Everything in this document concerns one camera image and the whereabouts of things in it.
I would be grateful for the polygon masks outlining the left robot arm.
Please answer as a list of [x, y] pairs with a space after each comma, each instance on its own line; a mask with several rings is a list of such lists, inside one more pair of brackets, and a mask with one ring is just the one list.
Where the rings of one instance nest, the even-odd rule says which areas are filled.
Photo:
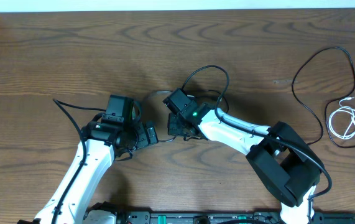
[[158, 143], [155, 128], [141, 120], [141, 104], [111, 95], [105, 109], [84, 127], [73, 123], [80, 142], [75, 158], [55, 193], [32, 223], [124, 223], [117, 212], [88, 205], [105, 172], [114, 162], [132, 159], [139, 149]]

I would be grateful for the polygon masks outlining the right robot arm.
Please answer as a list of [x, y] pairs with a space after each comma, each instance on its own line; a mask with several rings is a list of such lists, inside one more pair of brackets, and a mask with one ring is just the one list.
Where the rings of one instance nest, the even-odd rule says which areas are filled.
[[223, 143], [245, 155], [267, 190], [280, 201], [284, 223], [310, 223], [311, 197], [323, 163], [288, 124], [251, 124], [177, 88], [163, 103], [170, 110], [168, 134]]

